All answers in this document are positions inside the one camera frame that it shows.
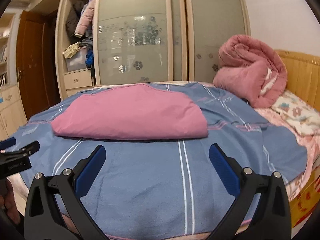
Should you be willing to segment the left hand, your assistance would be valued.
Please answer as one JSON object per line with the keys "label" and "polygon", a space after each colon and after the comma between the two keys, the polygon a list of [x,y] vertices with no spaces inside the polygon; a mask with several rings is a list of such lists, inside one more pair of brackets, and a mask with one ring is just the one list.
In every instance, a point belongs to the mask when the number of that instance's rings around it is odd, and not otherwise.
{"label": "left hand", "polygon": [[19,224],[21,221],[20,213],[15,203],[12,184],[8,179],[5,180],[5,188],[7,189],[7,193],[1,194],[1,207],[4,206],[6,208],[7,215],[14,224]]}

